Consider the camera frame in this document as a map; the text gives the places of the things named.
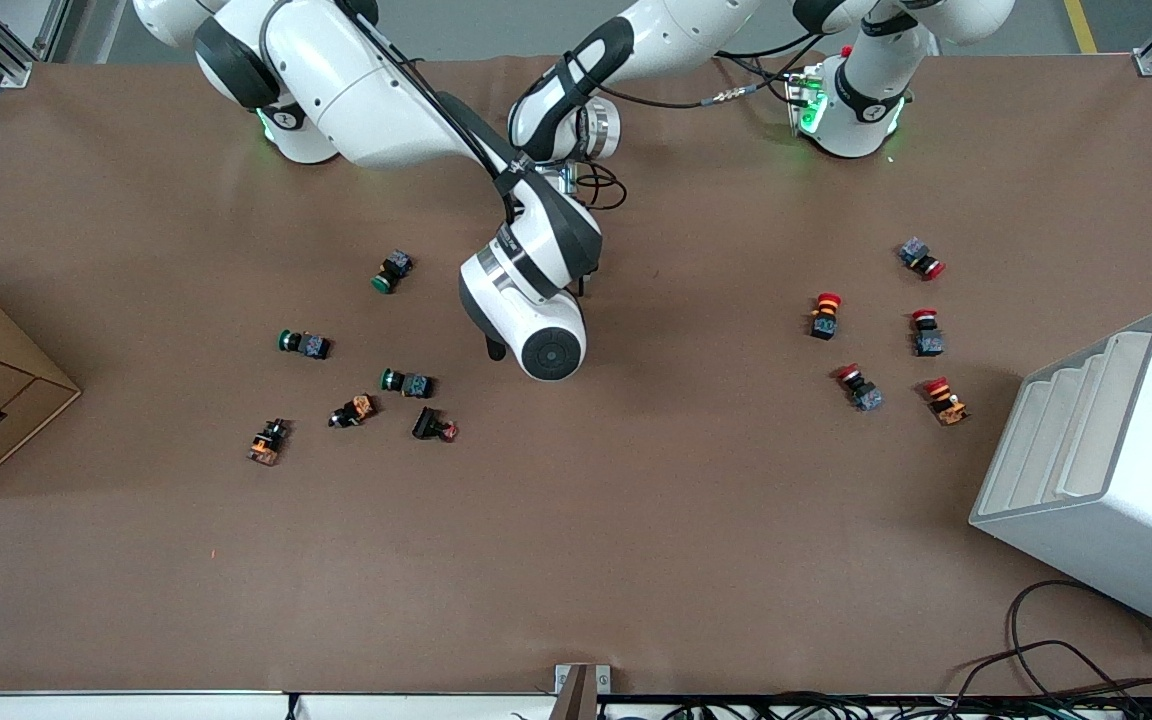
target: green indicator light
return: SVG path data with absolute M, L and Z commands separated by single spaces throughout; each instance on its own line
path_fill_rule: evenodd
M 820 118 L 824 115 L 828 96 L 818 92 L 812 101 L 803 109 L 803 132 L 814 132 L 820 127 Z
M 265 119 L 265 113 L 257 111 L 256 116 L 260 119 L 262 128 L 265 129 L 265 141 L 274 142 L 274 134 L 270 131 L 270 121 Z
M 887 126 L 887 135 L 896 131 L 896 122 L 900 122 L 900 112 L 905 108 L 905 99 L 901 97 L 900 103 L 896 104 L 896 108 L 892 111 L 892 122 Z

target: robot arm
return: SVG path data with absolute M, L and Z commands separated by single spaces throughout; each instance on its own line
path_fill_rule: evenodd
M 227 0 L 132 0 L 132 8 L 150 35 L 164 45 L 188 47 L 204 20 Z
M 591 100 L 596 85 L 687 73 L 721 50 L 759 5 L 763 0 L 637 0 L 563 54 L 515 103 L 509 141 L 538 162 L 611 156 L 620 118 L 607 100 Z
M 462 265 L 462 304 L 494 361 L 513 349 L 531 377 L 566 378 L 584 359 L 585 325 L 564 287 L 598 264 L 598 223 L 461 100 L 417 86 L 376 31 L 374 7 L 230 0 L 198 28 L 198 61 L 221 94 L 262 113 L 294 109 L 361 167 L 402 168 L 442 156 L 484 164 L 521 211 Z
M 842 32 L 859 23 L 878 0 L 795 0 L 794 18 L 813 35 Z
M 879 0 L 861 22 L 850 55 L 827 58 L 797 76 L 790 94 L 805 106 L 790 109 L 791 123 L 829 154 L 869 156 L 896 129 L 905 89 L 929 53 L 927 31 L 969 45 L 995 32 L 1011 3 Z

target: yellow floor line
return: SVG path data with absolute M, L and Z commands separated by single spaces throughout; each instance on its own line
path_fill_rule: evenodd
M 1064 0 L 1064 13 L 1069 14 L 1069 24 L 1074 26 L 1078 52 L 1096 53 L 1096 40 L 1092 38 L 1092 28 L 1087 25 L 1087 14 L 1083 12 L 1082 0 Z

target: white plastic bin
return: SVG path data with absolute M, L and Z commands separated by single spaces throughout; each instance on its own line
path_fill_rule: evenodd
M 1024 379 L 969 521 L 1152 617 L 1152 314 Z

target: brown table surface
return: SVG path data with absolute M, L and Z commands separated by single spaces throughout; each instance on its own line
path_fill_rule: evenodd
M 503 127 L 544 66 L 429 76 Z M 694 99 L 719 73 L 626 88 Z M 622 691 L 956 689 L 1055 577 L 967 524 L 1020 378 L 1152 311 L 1152 79 L 937 58 L 915 85 L 856 161 L 765 94 L 622 103 L 589 357 L 540 384 L 457 302 L 499 222 L 471 164 L 296 167 L 195 68 L 37 68 L 0 96 L 0 304 L 84 395 L 0 469 L 0 688 L 530 691 L 598 660 Z M 893 255 L 914 234 L 934 283 Z M 417 268 L 385 297 L 393 247 Z M 804 334 L 819 291 L 844 297 L 828 343 Z M 925 305 L 940 359 L 910 353 Z M 338 349 L 276 353 L 288 327 Z M 852 361 L 877 414 L 829 378 Z M 387 366 L 442 381 L 454 445 L 408 437 L 420 401 L 392 393 L 326 429 Z M 914 392 L 940 374 L 960 427 Z M 244 450 L 274 416 L 296 427 L 266 469 Z M 1119 611 L 1044 593 L 1025 638 L 1152 675 Z

